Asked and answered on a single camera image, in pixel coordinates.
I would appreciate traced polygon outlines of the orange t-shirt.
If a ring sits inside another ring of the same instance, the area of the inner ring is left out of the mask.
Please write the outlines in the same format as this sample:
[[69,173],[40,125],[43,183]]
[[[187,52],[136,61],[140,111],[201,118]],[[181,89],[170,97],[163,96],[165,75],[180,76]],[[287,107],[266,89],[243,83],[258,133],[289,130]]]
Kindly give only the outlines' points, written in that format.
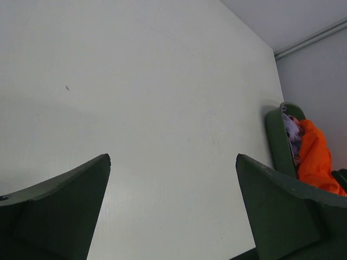
[[310,120],[299,121],[304,134],[299,152],[298,179],[306,184],[339,196],[346,192],[332,176],[332,156],[324,133]]

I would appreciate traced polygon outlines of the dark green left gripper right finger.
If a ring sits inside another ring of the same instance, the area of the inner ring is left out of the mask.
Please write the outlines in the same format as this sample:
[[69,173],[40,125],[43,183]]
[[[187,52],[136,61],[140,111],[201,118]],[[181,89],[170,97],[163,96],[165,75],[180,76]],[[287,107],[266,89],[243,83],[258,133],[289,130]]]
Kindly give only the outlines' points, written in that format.
[[245,154],[235,166],[255,243],[240,259],[346,259],[346,197]]

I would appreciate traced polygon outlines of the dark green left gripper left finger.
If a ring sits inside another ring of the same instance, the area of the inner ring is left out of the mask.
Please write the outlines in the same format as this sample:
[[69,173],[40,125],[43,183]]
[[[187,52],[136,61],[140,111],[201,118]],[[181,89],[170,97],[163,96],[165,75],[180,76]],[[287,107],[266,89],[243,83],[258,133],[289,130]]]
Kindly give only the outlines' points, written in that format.
[[86,259],[111,172],[102,154],[1,196],[1,259]]

